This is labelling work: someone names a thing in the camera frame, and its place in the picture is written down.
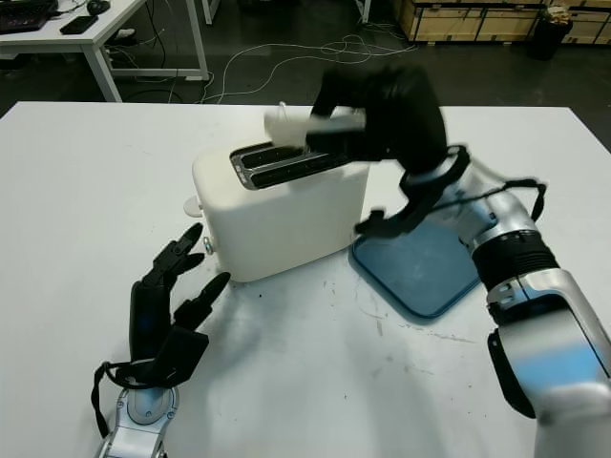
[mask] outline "wooden crate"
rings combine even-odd
[[[550,5],[564,5],[565,7],[585,7],[586,0],[552,0]]]
[[[411,41],[474,41],[481,24],[482,8],[426,7],[404,2],[397,17]]]
[[[609,18],[609,13],[602,11],[570,10],[570,13],[573,29],[566,34],[562,43],[593,44]]]
[[[443,6],[448,6],[448,4],[454,3],[457,7],[462,7],[461,4],[471,5],[473,3],[486,3],[486,4],[519,4],[519,5],[538,5],[538,4],[548,4],[550,0],[412,0],[412,2],[418,6],[430,6],[431,4],[439,4]]]
[[[611,19],[604,25],[594,44],[611,45]]]
[[[582,6],[588,7],[588,8],[611,9],[611,0],[585,0]]]
[[[477,41],[524,41],[535,29],[538,10],[488,9]]]

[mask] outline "phone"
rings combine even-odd
[[[77,16],[59,31],[64,35],[79,35],[91,27],[95,21],[97,21],[97,16]]]

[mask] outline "dark floor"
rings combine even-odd
[[[167,51],[167,67],[195,66],[195,48],[190,37],[186,8],[180,0],[169,0],[174,12],[169,14],[164,0],[155,2],[155,23]],[[373,21],[393,22],[384,0],[373,1]],[[405,40],[382,29],[358,25],[358,11],[352,0],[301,0],[269,7],[255,13],[242,12],[237,0],[221,0],[215,24],[202,26],[209,70],[215,82],[208,95],[219,94],[222,76],[229,58],[236,52],[264,43],[293,43],[320,47],[341,41],[348,34],[358,34],[365,42],[388,49],[408,46]],[[137,29],[138,40],[154,34],[141,9],[126,25]],[[351,36],[348,41],[356,41]],[[365,52],[359,45],[349,51]],[[124,50],[132,54],[140,67],[158,66],[162,52],[135,46]],[[369,48],[372,53],[386,50]],[[237,57],[228,68],[225,92],[248,92],[261,87],[274,66],[290,58],[312,55],[343,61],[365,59],[362,54],[333,56],[319,50],[265,47]],[[116,58],[125,60],[123,54]],[[102,100],[93,76],[82,57],[65,59],[61,55],[38,55],[21,70],[0,76],[0,115],[17,100]],[[432,78],[443,105],[522,105],[571,107],[596,136],[611,150],[611,49],[562,48],[550,62],[539,62],[526,56],[521,46],[456,45],[421,46],[412,52],[372,57],[360,66],[383,62],[417,62],[424,65]],[[314,100],[328,61],[297,59],[279,67],[270,82],[254,94],[226,95],[221,103],[310,104]],[[117,86],[125,99],[133,102],[167,102],[172,80],[160,83],[121,79]],[[184,103],[201,99],[203,84],[178,80],[175,92]],[[137,94],[140,91],[156,90]],[[206,103],[215,103],[216,99]]]

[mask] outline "desk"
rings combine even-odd
[[[128,358],[131,284],[194,221],[182,211],[195,194],[193,159],[263,141],[264,111],[19,103],[0,120],[7,456],[93,456],[93,372]],[[611,329],[609,153],[568,109],[454,107],[444,116],[450,140],[489,166],[549,181],[539,227]],[[22,135],[25,125],[37,135]],[[372,166],[364,214],[403,203],[400,177],[392,163]],[[172,303],[193,297],[216,268],[213,256],[181,277]],[[234,284],[204,324],[210,346],[180,388],[166,449],[180,458],[531,456],[535,424],[502,398],[484,304],[478,287],[435,323],[407,322],[346,251]],[[110,414],[118,389],[104,382],[101,391]]]
[[[146,0],[111,0],[111,8],[99,15],[99,19],[80,35],[62,35],[60,29],[79,15],[88,15],[85,6],[50,20],[39,31],[0,35],[0,52],[37,53],[37,52],[83,52],[94,73],[95,81],[109,102],[120,102],[121,96],[116,88],[115,76],[195,76],[208,79],[208,69],[203,53],[200,26],[194,0],[186,0],[191,30],[195,40],[200,67],[198,69],[113,69],[102,47],[113,33],[140,8]],[[59,0],[59,10],[69,10],[74,6],[70,0]]]

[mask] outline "blue tray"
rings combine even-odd
[[[396,239],[360,238],[350,251],[373,287],[421,318],[440,316],[479,283],[456,233],[428,221]]]

